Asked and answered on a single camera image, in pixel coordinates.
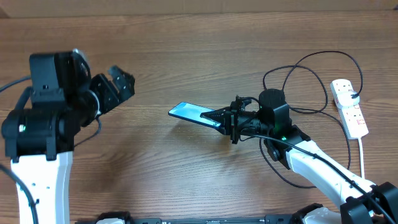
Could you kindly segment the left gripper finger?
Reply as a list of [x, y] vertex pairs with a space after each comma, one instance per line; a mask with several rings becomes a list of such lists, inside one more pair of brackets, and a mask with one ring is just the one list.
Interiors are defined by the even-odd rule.
[[123, 77], [123, 88], [121, 90], [121, 99], [122, 101], [126, 101], [135, 94], [134, 90], [135, 78], [129, 74], [124, 74], [122, 75], [122, 77]]
[[121, 91], [123, 88], [123, 77], [122, 75], [124, 74], [129, 74], [119, 68], [117, 65], [112, 66], [109, 70], [108, 73], [111, 75], [113, 78], [113, 83], [118, 91]]

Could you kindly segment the blue Samsung smartphone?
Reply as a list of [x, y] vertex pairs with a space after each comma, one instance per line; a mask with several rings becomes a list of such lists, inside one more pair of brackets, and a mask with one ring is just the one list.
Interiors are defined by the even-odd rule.
[[201, 116], [202, 113], [212, 111], [213, 109], [211, 108], [206, 108], [186, 102], [180, 102], [178, 105], [169, 110], [168, 115], [185, 121], [200, 124], [209, 128], [218, 129], [221, 125], [219, 122]]

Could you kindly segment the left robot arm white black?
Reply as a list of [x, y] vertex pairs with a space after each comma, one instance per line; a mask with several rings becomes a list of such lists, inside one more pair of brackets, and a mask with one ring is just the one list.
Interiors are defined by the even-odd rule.
[[32, 54], [31, 86], [1, 126], [4, 172], [15, 182], [21, 223], [69, 223], [75, 136], [135, 91], [134, 77], [112, 66], [92, 75], [79, 50]]

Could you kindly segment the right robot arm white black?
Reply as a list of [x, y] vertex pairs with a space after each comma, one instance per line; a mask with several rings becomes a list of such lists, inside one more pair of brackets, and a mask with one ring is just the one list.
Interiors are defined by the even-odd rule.
[[261, 92], [257, 112], [245, 110], [251, 100], [238, 96], [229, 107], [201, 117], [219, 123], [219, 132], [234, 144], [241, 136], [263, 140], [273, 159], [306, 178], [339, 208], [332, 212], [313, 203], [295, 212], [291, 223], [397, 223], [397, 187], [363, 179], [325, 154], [292, 124], [282, 90]]

